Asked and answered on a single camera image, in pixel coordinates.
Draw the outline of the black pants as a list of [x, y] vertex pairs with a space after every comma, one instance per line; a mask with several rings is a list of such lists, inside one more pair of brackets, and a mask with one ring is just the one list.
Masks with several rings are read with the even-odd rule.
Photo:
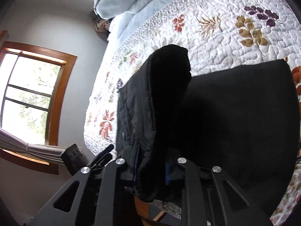
[[299, 104], [289, 65], [275, 60], [191, 75], [188, 51], [153, 52], [118, 92], [116, 151], [139, 139], [133, 192], [170, 200], [165, 163], [219, 166], [271, 216], [293, 175]]

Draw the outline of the wooden framed side window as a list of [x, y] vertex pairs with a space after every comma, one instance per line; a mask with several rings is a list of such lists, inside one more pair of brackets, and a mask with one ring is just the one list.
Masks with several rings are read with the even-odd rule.
[[[1, 128], [30, 144], [58, 145], [63, 99], [77, 57], [25, 43], [1, 46]], [[58, 175], [59, 166], [1, 149], [16, 165]]]

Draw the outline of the grey curtain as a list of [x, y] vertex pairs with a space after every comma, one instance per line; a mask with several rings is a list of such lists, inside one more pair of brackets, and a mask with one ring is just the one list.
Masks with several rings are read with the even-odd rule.
[[66, 148], [52, 145], [39, 145], [27, 143], [1, 128], [1, 149], [10, 152], [29, 155], [35, 159], [55, 164], [64, 164], [60, 155]]

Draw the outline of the light blue bed sheet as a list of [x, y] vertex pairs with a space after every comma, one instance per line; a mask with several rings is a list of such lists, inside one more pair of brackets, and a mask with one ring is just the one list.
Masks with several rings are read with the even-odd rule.
[[107, 41], [125, 41], [136, 29], [173, 0], [135, 0], [129, 9], [110, 20]]

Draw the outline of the clothes pile beside bed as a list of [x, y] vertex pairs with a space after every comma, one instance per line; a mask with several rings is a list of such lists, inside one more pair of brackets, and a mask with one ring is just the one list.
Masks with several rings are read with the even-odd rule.
[[94, 21], [94, 28], [97, 32], [108, 32], [110, 22], [106, 19], [98, 19]]

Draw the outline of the floral quilted bedspread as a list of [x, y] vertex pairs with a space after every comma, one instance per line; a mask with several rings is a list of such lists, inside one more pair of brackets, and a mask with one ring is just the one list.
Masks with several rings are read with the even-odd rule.
[[287, 0], [173, 0], [125, 41], [109, 42], [84, 125], [93, 154], [115, 143], [118, 90], [169, 44], [188, 49], [193, 76], [276, 59], [300, 75], [300, 23]]

